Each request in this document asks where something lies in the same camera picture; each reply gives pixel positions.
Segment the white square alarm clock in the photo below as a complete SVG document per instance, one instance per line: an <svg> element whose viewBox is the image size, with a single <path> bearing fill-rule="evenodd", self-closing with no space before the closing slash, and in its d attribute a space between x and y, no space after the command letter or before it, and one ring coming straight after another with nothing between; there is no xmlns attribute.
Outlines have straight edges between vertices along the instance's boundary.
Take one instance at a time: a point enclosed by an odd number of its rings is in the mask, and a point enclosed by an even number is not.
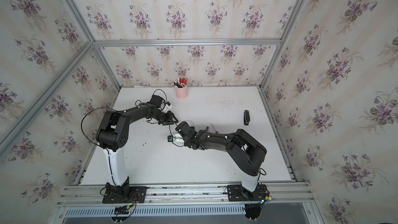
<svg viewBox="0 0 398 224"><path fill-rule="evenodd" d="M184 142L182 136L178 133L173 134L173 142Z"/></svg>

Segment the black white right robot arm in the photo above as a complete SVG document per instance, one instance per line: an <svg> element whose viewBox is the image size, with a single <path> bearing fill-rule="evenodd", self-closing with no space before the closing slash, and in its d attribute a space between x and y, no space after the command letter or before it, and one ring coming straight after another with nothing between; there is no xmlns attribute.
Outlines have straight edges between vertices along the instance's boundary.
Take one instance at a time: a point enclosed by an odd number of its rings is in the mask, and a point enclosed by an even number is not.
<svg viewBox="0 0 398 224"><path fill-rule="evenodd" d="M266 148L243 129L234 133L210 133L196 131L191 126L177 127L184 145L193 150L218 150L229 154L236 165L246 174L241 186L250 195L258 189L261 166L267 154Z"/></svg>

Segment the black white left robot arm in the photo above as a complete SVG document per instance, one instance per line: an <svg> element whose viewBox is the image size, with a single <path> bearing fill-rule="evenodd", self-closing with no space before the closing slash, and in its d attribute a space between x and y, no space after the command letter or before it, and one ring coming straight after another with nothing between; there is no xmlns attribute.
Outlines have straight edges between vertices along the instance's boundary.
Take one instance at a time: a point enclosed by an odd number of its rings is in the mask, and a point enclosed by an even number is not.
<svg viewBox="0 0 398 224"><path fill-rule="evenodd" d="M123 111L108 110L96 134L96 141L106 157L108 192L116 195L127 195L129 192L124 147L129 139L130 124L141 119L154 119L159 125L174 125L178 122L170 110L163 112L159 106L152 103L141 103Z"/></svg>

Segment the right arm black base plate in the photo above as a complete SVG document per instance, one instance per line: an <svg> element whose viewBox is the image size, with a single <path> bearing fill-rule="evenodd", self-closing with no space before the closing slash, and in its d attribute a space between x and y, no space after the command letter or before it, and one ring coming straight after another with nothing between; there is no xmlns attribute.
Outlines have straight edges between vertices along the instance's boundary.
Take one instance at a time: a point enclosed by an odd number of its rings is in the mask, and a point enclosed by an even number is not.
<svg viewBox="0 0 398 224"><path fill-rule="evenodd" d="M224 192L228 195L230 202L254 201L263 203L270 200L267 186L263 184L258 184L253 192L245 189L242 185L227 185Z"/></svg>

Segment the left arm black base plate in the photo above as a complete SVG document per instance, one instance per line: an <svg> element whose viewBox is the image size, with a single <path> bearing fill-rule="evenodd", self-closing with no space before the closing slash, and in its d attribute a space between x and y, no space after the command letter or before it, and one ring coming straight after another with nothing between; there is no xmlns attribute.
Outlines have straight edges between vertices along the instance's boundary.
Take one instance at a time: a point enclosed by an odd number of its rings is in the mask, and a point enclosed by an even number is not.
<svg viewBox="0 0 398 224"><path fill-rule="evenodd" d="M106 188L102 203L103 204L116 204L116 203L144 203L147 187L130 187L128 190L123 191L117 187L111 186Z"/></svg>

